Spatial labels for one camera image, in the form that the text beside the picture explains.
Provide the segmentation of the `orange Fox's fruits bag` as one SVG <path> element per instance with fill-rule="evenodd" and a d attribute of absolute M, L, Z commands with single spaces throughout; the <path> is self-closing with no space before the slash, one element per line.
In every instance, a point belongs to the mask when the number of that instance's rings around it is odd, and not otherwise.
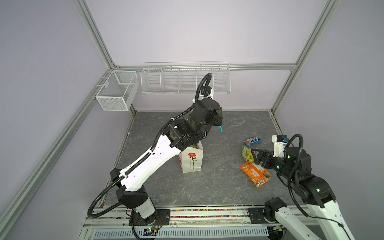
<path fill-rule="evenodd" d="M 250 178 L 257 189 L 264 186 L 272 178 L 272 175 L 266 169 L 254 162 L 246 162 L 239 169 Z"/>

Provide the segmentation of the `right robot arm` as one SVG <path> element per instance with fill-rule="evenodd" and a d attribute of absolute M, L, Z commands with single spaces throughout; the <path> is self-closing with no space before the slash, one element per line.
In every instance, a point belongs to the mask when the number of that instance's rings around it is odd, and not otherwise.
<path fill-rule="evenodd" d="M 312 174 L 312 158 L 303 149 L 303 136 L 295 134 L 288 139 L 285 135 L 274 135 L 272 142 L 273 151 L 251 149 L 254 163 L 276 172 L 286 184 L 294 205 L 306 218 L 318 221 L 327 240 L 354 239 L 330 185 Z M 269 229 L 269 239 L 281 240 L 284 231 L 298 240 L 319 239 L 280 198 L 265 202 L 262 217 L 267 223 L 279 225 Z"/>

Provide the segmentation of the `white floral paper bag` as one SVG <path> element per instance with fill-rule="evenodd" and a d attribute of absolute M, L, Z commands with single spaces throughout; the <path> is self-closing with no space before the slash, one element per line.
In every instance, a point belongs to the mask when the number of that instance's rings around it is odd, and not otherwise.
<path fill-rule="evenodd" d="M 199 172 L 202 168 L 204 148 L 199 141 L 178 154 L 179 163 L 183 173 Z"/>

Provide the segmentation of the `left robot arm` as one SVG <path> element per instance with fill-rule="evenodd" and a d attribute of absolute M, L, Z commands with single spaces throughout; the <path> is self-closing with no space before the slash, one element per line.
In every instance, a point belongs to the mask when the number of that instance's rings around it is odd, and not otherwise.
<path fill-rule="evenodd" d="M 202 78 L 197 86 L 193 104 L 165 123 L 147 151 L 126 168 L 111 171 L 112 183 L 91 203 L 87 211 L 89 219 L 101 217 L 123 205 L 132 210 L 131 216 L 139 214 L 147 222 L 154 221 L 157 210 L 145 190 L 146 180 L 168 160 L 205 139 L 213 126 L 222 125 L 223 110 L 213 99 L 213 89 L 209 85 L 212 78 L 212 73 Z M 94 213 L 97 203 L 114 186 L 118 187 L 118 203 Z"/>

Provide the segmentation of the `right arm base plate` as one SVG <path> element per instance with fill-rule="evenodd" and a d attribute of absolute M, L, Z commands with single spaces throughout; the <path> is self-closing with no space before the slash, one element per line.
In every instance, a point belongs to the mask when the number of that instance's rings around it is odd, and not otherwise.
<path fill-rule="evenodd" d="M 250 218 L 251 224 L 268 224 L 264 214 L 264 207 L 248 208 L 247 216 Z"/>

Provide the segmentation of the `green Fox's spring tea bag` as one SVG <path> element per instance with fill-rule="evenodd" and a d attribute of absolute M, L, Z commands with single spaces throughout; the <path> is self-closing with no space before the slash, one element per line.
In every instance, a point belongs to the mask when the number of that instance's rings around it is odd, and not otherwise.
<path fill-rule="evenodd" d="M 245 162 L 253 162 L 254 157 L 252 154 L 252 148 L 247 146 L 242 146 L 242 157 L 245 160 Z"/>

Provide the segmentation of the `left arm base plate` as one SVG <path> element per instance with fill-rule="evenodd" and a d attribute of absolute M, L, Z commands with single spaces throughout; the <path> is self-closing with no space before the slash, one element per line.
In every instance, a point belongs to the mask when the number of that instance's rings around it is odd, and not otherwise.
<path fill-rule="evenodd" d="M 133 211 L 130 216 L 129 225 L 131 226 L 168 226 L 170 224 L 171 211 L 170 209 L 156 209 L 155 213 L 149 216 L 148 218 L 142 218 L 142 216 Z"/>

